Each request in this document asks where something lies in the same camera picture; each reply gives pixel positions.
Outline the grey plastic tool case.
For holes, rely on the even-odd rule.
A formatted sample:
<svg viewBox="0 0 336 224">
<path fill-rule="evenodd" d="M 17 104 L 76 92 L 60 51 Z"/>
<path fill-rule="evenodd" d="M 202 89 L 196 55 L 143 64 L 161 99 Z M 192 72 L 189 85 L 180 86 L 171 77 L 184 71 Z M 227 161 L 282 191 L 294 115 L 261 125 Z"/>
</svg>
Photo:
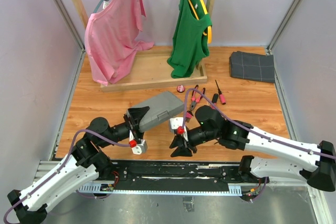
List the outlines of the grey plastic tool case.
<svg viewBox="0 0 336 224">
<path fill-rule="evenodd" d="M 140 132 L 146 132 L 184 110 L 183 101 L 170 91 L 164 91 L 131 108 L 144 106 L 149 106 L 150 109 L 140 122 Z"/>
</svg>

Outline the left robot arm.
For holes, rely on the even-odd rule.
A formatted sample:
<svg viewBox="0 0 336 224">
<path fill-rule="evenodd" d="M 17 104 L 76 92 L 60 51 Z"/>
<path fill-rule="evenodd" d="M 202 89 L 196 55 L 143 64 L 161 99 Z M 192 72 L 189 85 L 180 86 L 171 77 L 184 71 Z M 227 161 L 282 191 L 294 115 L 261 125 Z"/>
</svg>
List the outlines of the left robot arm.
<svg viewBox="0 0 336 224">
<path fill-rule="evenodd" d="M 130 108 L 123 116 L 124 122 L 110 126 L 107 119 L 95 118 L 82 130 L 80 140 L 73 139 L 68 154 L 46 175 L 24 190 L 12 190 L 7 198 L 19 223 L 42 223 L 49 211 L 73 191 L 91 180 L 108 179 L 116 172 L 103 147 L 125 147 L 133 154 L 145 153 L 147 145 L 140 131 L 140 122 L 149 111 L 149 106 Z"/>
</svg>

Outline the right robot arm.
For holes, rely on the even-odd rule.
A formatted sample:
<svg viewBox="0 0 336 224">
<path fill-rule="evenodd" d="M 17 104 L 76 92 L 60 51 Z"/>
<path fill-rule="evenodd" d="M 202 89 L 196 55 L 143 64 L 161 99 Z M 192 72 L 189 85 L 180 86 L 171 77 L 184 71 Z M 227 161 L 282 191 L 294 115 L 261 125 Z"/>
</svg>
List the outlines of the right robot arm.
<svg viewBox="0 0 336 224">
<path fill-rule="evenodd" d="M 191 157 L 197 146 L 216 140 L 230 150 L 248 150 L 271 155 L 271 159 L 243 156 L 238 177 L 244 182 L 264 177 L 292 178 L 321 191 L 335 191 L 335 149 L 332 143 L 304 143 L 280 137 L 251 124 L 224 118 L 204 105 L 195 113 L 199 127 L 187 129 L 183 117 L 169 120 L 175 137 L 171 157 Z"/>
</svg>

